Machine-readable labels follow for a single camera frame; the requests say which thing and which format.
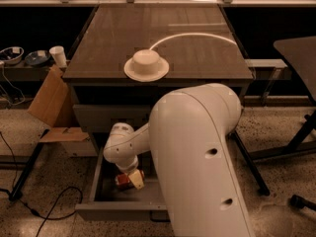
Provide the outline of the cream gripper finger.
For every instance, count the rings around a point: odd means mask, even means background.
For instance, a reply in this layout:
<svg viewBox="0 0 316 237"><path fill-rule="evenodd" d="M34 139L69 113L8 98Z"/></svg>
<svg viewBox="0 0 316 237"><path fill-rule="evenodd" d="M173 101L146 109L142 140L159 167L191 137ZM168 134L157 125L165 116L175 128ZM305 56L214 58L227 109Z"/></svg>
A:
<svg viewBox="0 0 316 237"><path fill-rule="evenodd" d="M141 172L136 169L133 172L128 174L128 177L132 184L138 189L142 189L144 187L144 181Z"/></svg>

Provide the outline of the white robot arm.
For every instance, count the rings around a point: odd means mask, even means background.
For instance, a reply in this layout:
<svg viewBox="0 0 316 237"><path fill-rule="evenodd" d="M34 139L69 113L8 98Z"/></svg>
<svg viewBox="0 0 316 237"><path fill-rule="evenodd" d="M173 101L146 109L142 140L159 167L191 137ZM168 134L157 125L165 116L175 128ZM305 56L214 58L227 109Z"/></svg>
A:
<svg viewBox="0 0 316 237"><path fill-rule="evenodd" d="M129 175L137 156L151 153L176 237L255 237L226 143L240 116L225 85L176 90L142 128L115 124L103 155Z"/></svg>

